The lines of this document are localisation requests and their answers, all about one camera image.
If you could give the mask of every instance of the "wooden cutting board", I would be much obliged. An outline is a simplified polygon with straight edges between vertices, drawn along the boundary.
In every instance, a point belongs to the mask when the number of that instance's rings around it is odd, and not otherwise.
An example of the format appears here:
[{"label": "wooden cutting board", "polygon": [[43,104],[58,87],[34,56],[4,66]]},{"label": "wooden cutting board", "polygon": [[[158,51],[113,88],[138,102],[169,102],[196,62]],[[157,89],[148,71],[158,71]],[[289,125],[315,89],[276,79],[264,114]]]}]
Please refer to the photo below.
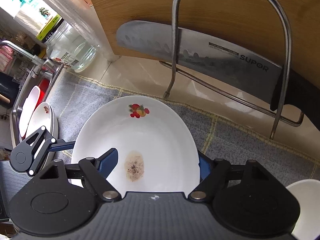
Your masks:
[{"label": "wooden cutting board", "polygon": [[[278,0],[292,27],[292,68],[320,88],[320,0]],[[92,0],[115,54],[155,59],[117,46],[131,20],[171,23],[172,0]],[[179,26],[250,49],[283,65],[284,34],[267,0],[181,0]]]}]

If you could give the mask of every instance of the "metal faucet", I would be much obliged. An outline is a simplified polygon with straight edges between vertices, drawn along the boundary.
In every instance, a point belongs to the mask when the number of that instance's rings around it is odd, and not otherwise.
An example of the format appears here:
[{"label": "metal faucet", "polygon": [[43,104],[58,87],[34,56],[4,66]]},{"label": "metal faucet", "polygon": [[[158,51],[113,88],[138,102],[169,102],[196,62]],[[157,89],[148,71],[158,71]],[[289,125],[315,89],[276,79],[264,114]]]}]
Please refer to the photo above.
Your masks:
[{"label": "metal faucet", "polygon": [[40,74],[42,67],[45,67],[46,69],[48,69],[52,73],[54,73],[56,71],[55,65],[53,64],[53,62],[50,59],[47,59],[46,61],[44,61],[44,60],[40,59],[38,56],[32,55],[29,52],[25,51],[24,49],[22,49],[21,47],[19,47],[18,45],[14,44],[11,41],[1,41],[0,48],[2,46],[10,47],[15,52],[18,52],[19,54],[23,55],[24,57],[26,57],[32,63],[35,64],[35,66],[30,71],[30,76],[33,78],[36,78]]}]

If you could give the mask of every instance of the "gray cloth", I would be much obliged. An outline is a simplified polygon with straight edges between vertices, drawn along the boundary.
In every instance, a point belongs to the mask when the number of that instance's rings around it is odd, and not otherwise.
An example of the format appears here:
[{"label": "gray cloth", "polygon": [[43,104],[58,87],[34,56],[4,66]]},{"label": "gray cloth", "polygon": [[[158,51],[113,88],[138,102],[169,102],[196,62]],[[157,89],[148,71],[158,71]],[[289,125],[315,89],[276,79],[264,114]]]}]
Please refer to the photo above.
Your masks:
[{"label": "gray cloth", "polygon": [[[65,72],[48,101],[59,122],[59,138],[76,140],[88,118],[102,105],[128,95],[145,95],[97,80]],[[193,106],[156,98],[171,107],[188,126],[198,150],[211,159],[231,164],[255,159],[285,186],[301,179],[320,179],[320,162],[306,154],[272,141],[247,127]],[[70,163],[72,150],[57,152],[55,158]]]}]

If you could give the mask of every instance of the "fruit pattern on plate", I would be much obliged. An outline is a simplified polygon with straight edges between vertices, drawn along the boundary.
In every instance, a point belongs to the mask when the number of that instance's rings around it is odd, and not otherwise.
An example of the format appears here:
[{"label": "fruit pattern on plate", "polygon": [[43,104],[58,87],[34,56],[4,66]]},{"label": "fruit pattern on plate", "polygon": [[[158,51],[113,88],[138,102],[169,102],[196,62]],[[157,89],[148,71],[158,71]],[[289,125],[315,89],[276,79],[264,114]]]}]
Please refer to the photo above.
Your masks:
[{"label": "fruit pattern on plate", "polygon": [[145,117],[146,114],[150,113],[148,108],[138,104],[129,105],[129,111],[131,112],[130,116],[136,118]]}]

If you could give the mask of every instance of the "brand logo on knife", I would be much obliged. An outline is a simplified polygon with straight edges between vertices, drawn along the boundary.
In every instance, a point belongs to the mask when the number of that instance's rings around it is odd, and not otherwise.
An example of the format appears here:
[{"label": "brand logo on knife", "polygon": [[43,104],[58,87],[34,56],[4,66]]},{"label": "brand logo on knife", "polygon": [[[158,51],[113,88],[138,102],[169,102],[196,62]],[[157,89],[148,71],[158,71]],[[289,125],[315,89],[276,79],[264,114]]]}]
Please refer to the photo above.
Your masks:
[{"label": "brand logo on knife", "polygon": [[256,60],[246,57],[245,55],[240,55],[240,59],[241,60],[245,60],[247,63],[250,63],[251,65],[256,65],[258,68],[261,68],[262,70],[264,70],[265,72],[268,71],[269,67],[261,64],[260,62],[257,62]]}]

